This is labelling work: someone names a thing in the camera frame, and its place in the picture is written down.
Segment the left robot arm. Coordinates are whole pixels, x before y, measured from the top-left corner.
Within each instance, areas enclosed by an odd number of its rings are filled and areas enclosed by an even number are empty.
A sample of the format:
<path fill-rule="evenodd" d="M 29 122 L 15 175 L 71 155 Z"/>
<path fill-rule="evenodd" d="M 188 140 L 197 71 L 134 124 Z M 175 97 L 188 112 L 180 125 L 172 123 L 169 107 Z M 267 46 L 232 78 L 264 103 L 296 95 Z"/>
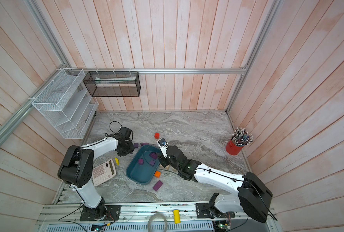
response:
<path fill-rule="evenodd" d="M 107 212 L 105 201 L 95 189 L 93 183 L 94 160 L 107 152 L 116 151 L 119 156 L 126 156 L 134 151 L 133 131 L 121 127 L 114 134 L 84 146 L 70 146 L 58 169 L 57 176 L 65 184 L 74 188 L 82 199 L 83 215 L 87 219 L 103 220 Z"/>

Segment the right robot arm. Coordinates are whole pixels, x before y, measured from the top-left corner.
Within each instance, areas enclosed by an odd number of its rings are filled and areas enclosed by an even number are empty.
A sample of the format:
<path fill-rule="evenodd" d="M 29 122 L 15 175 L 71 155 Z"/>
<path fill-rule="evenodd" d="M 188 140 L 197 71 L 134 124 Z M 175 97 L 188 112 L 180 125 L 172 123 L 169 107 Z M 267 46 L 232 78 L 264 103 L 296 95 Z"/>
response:
<path fill-rule="evenodd" d="M 226 195 L 214 193 L 209 203 L 197 208 L 199 216 L 214 219 L 243 212 L 257 222 L 267 221 L 273 194 L 254 173 L 230 174 L 188 159 L 177 146 L 169 146 L 166 142 L 158 146 L 161 150 L 158 159 L 163 167 L 172 166 L 184 180 L 209 184 L 227 192 Z"/>

